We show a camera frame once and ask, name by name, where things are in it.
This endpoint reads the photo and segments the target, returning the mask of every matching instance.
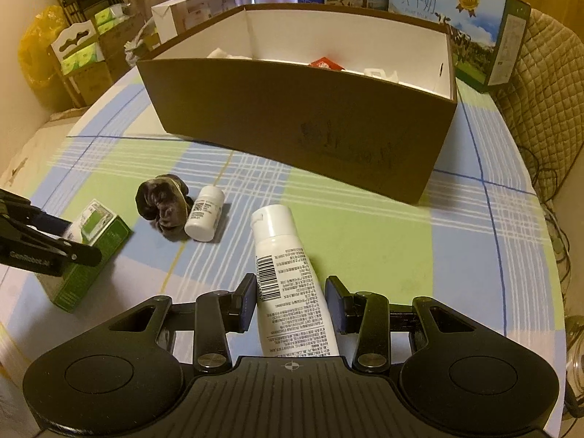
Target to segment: pill bottle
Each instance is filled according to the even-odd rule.
[[[290,208],[252,214],[258,279],[258,330],[264,356],[338,356],[325,296]]]
[[[186,235],[199,242],[209,242],[215,237],[221,217],[225,194],[218,187],[201,189],[185,223]]]

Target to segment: beige quilted fabric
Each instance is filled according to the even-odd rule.
[[[533,9],[511,79],[493,99],[517,145],[531,150],[544,169],[535,190],[548,200],[584,142],[584,44],[560,22]],[[533,157],[525,149],[520,152],[534,177]]]

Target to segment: ribbed black surface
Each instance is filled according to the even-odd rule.
[[[352,373],[340,357],[318,361],[244,357],[228,374],[197,379],[174,411],[130,436],[446,438],[452,435],[414,417],[385,379]]]

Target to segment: table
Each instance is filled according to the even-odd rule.
[[[28,195],[68,219],[93,198],[134,234],[73,314],[53,306],[33,274],[0,266],[0,362],[19,384],[48,349],[157,294],[194,301],[233,290],[255,271],[250,215],[283,203],[321,281],[392,303],[428,295],[543,356],[564,395],[565,338],[560,283],[541,208],[519,152],[489,95],[458,83],[458,108],[417,206],[328,178],[164,132],[133,69],[75,125]],[[213,243],[173,243],[139,217],[138,185],[175,173],[196,196],[217,182],[226,193],[224,228]],[[261,354],[252,324],[228,338],[232,355]],[[392,360],[409,354],[392,337]],[[341,351],[354,344],[343,338]],[[191,361],[192,333],[174,355]],[[547,424],[558,434],[561,400]]]

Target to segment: red packet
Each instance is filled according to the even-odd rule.
[[[316,61],[312,61],[309,64],[312,68],[324,68],[333,70],[343,70],[344,67],[339,66],[336,62],[332,62],[329,58],[320,58]]]

